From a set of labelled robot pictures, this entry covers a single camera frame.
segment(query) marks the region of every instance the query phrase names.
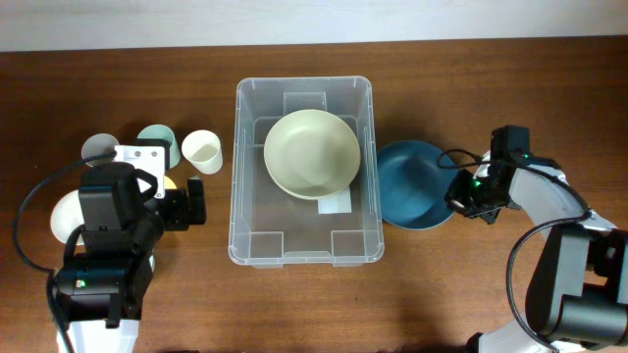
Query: white bowl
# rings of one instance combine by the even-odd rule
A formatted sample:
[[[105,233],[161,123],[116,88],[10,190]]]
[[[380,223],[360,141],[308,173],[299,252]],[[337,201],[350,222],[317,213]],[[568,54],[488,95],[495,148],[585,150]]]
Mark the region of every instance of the white bowl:
[[[302,110],[286,115],[271,128],[264,162],[283,191],[317,200],[349,187],[360,169],[360,145],[339,117]]]
[[[62,197],[55,205],[50,216],[52,233],[64,244],[68,241],[70,234],[84,223],[78,190],[74,190]],[[83,245],[82,236],[78,238],[77,245]]]

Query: wire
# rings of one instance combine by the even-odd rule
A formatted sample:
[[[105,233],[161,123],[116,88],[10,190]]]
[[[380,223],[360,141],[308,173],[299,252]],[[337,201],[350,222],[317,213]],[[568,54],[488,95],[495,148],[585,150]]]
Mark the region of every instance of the wire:
[[[110,152],[110,153],[103,153],[103,154],[99,154],[99,155],[95,155],[95,156],[91,156],[91,157],[87,157],[84,159],[81,159],[79,161],[73,162],[71,164],[69,164],[68,166],[60,169],[59,171],[53,173],[51,176],[48,176],[47,178],[45,178],[44,180],[42,180],[38,185],[36,185],[28,194],[28,196],[26,197],[26,199],[22,202],[22,205],[20,206],[20,209],[18,210],[18,214],[16,215],[15,220],[13,221],[13,245],[16,248],[16,251],[18,252],[18,255],[20,255],[20,258],[29,266],[31,266],[32,268],[40,271],[40,272],[44,272],[46,274],[54,274],[54,270],[47,268],[47,267],[43,267],[40,265],[37,265],[36,263],[34,263],[31,259],[28,258],[28,256],[25,254],[25,252],[22,250],[22,246],[20,245],[20,219],[22,218],[22,214],[24,213],[26,207],[28,206],[28,204],[30,203],[30,201],[32,200],[32,198],[34,197],[35,193],[43,186],[45,186],[46,184],[48,184],[49,182],[55,180],[56,178],[62,176],[63,174],[77,168],[80,167],[84,164],[86,164],[87,162],[91,162],[91,161],[96,161],[99,159],[105,159],[105,158],[112,158],[116,156],[116,152]]]
[[[454,166],[443,166],[441,164],[441,158],[445,155],[448,155],[451,152],[459,152],[459,153],[466,154],[467,156],[470,156],[471,158],[473,158],[476,162],[462,164],[462,165],[454,165]],[[506,162],[506,161],[482,161],[482,157],[476,154],[473,154],[469,151],[463,150],[463,149],[446,150],[437,159],[437,166],[439,166],[439,168],[442,168],[442,169],[462,169],[462,168],[467,168],[467,167],[477,167],[477,166],[483,166],[483,165],[505,165],[505,166],[509,166],[513,168],[522,169],[524,171],[539,175],[541,177],[545,177],[549,181],[558,184],[558,186],[560,186],[565,191],[567,191],[576,200],[576,202],[578,202],[580,207],[584,210],[583,214],[579,217],[562,218],[558,220],[548,221],[528,230],[525,234],[523,234],[519,238],[519,240],[517,240],[517,242],[512,247],[512,250],[510,251],[510,255],[508,256],[508,263],[506,265],[506,295],[508,297],[508,305],[510,306],[510,310],[512,311],[512,315],[514,316],[515,321],[535,342],[543,345],[544,347],[546,347],[552,352],[558,353],[559,350],[555,348],[551,344],[551,342],[549,342],[547,339],[544,339],[543,337],[537,335],[534,331],[532,331],[532,329],[528,326],[528,324],[521,317],[521,314],[519,314],[519,310],[517,309],[517,305],[514,300],[514,293],[512,289],[512,273],[514,269],[514,262],[517,257],[517,253],[519,252],[519,249],[521,249],[523,244],[526,241],[528,241],[534,234],[548,227],[584,222],[592,216],[591,208],[589,207],[585,199],[582,196],[580,196],[580,194],[573,187],[571,187],[568,183],[560,180],[557,176],[550,175],[546,172],[537,170],[535,168],[532,168],[526,165],[522,165],[522,164],[514,163],[514,162]]]
[[[551,350],[552,352],[555,352],[555,353],[558,353],[559,350],[556,349],[553,345],[551,345],[551,342],[547,341],[546,339],[541,338],[536,333],[534,333],[532,331],[532,329],[528,326],[528,324],[526,324],[526,322],[523,320],[523,318],[521,317],[521,314],[519,314],[519,310],[517,309],[517,305],[516,305],[516,303],[514,301],[514,293],[513,293],[513,290],[512,290],[512,272],[513,272],[513,269],[514,269],[514,261],[515,261],[515,259],[517,257],[517,253],[519,252],[519,249],[521,249],[523,244],[526,241],[528,241],[537,232],[539,232],[539,231],[541,231],[541,230],[543,230],[545,228],[548,228],[548,227],[583,222],[583,221],[586,221],[589,217],[591,217],[591,211],[587,210],[580,217],[563,218],[563,219],[553,220],[553,221],[545,222],[545,223],[543,223],[541,225],[538,225],[536,227],[533,227],[532,229],[528,230],[525,234],[523,234],[519,238],[519,240],[517,240],[517,242],[512,247],[512,250],[510,251],[510,255],[508,256],[508,264],[506,265],[506,294],[508,296],[508,304],[510,306],[510,310],[512,311],[512,315],[514,316],[514,319],[519,324],[519,326],[521,326],[521,328],[532,339],[534,339],[537,343],[545,346],[547,349],[549,349],[549,350]]]
[[[461,164],[461,165],[452,165],[452,166],[444,166],[441,163],[441,160],[443,159],[444,156],[448,156],[449,153],[451,152],[458,152],[458,153],[463,153],[471,158],[473,158],[475,160],[475,163],[466,163],[466,164]],[[462,169],[462,168],[467,168],[467,167],[477,167],[477,166],[483,166],[483,165],[488,165],[491,164],[492,161],[482,161],[482,156],[479,156],[477,154],[471,153],[467,150],[463,150],[460,148],[453,148],[450,150],[446,150],[445,152],[441,153],[441,155],[439,156],[439,158],[436,160],[436,165],[441,168],[441,169]]]
[[[62,176],[63,174],[77,167],[80,167],[88,162],[105,159],[105,158],[113,158],[116,156],[116,154],[117,153],[114,151],[110,153],[103,153],[103,154],[87,157],[79,161],[73,162],[69,164],[68,166],[60,169],[59,171],[53,173],[52,175],[48,176],[47,178],[42,180],[39,184],[37,184],[30,191],[30,193],[26,196],[25,200],[22,202],[22,205],[20,206],[20,209],[18,210],[18,214],[16,215],[15,220],[13,221],[13,245],[15,246],[16,251],[18,252],[18,255],[20,255],[20,258],[22,259],[22,261],[24,261],[27,265],[29,265],[33,269],[48,274],[48,280],[46,281],[46,298],[48,299],[48,307],[50,308],[52,318],[55,321],[55,324],[57,325],[57,330],[61,334],[61,338],[63,340],[63,343],[68,353],[73,353],[74,350],[72,348],[72,343],[70,341],[70,338],[68,337],[68,332],[64,328],[62,313],[60,312],[54,298],[54,287],[56,285],[55,270],[47,268],[47,267],[43,267],[41,265],[34,263],[31,259],[28,258],[28,256],[22,250],[22,246],[20,245],[20,219],[22,218],[22,214],[26,210],[26,207],[28,206],[32,198],[34,197],[35,193],[44,185],[50,183],[56,178]],[[77,228],[73,231],[73,235],[77,231],[78,233],[80,233],[80,230]]]
[[[57,326],[57,331],[61,334],[61,340],[63,340],[63,344],[66,347],[66,351],[68,353],[73,353],[74,349],[72,348],[72,342],[70,341],[70,337],[68,336],[68,331],[64,328],[64,323],[62,319],[62,314],[59,311],[59,307],[57,306],[57,302],[54,297],[54,287],[56,285],[56,280],[54,274],[48,275],[48,280],[46,281],[46,298],[48,299],[48,308],[50,308],[50,313],[52,313],[52,319]]]
[[[63,265],[65,266],[70,259],[75,255],[77,250],[77,241],[79,241],[80,234],[85,230],[85,225],[80,225],[72,231],[68,240],[66,240],[66,248],[63,252]]]

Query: white wall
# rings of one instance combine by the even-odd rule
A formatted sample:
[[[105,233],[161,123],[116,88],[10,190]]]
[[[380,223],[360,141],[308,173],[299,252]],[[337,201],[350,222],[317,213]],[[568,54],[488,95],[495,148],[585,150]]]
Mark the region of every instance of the white wall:
[[[628,34],[628,0],[0,0],[0,51]]]

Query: plastic storage container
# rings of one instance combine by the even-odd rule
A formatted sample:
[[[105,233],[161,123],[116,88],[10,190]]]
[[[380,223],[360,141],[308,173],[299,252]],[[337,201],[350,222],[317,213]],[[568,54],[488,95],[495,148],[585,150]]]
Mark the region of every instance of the plastic storage container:
[[[335,114],[357,136],[362,161],[349,187],[350,213],[319,213],[318,204],[325,201],[288,195],[266,170],[266,135],[283,116],[302,109]],[[247,78],[237,86],[235,116],[229,234],[229,256],[235,263],[260,269],[284,264],[359,266],[382,257],[384,234],[368,79]],[[335,200],[327,202],[329,206]]]

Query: white label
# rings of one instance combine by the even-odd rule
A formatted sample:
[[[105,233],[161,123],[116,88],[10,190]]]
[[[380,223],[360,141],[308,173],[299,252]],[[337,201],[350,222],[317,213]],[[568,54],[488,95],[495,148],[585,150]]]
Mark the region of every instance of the white label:
[[[318,200],[318,213],[320,215],[351,213],[351,191],[349,188]]]

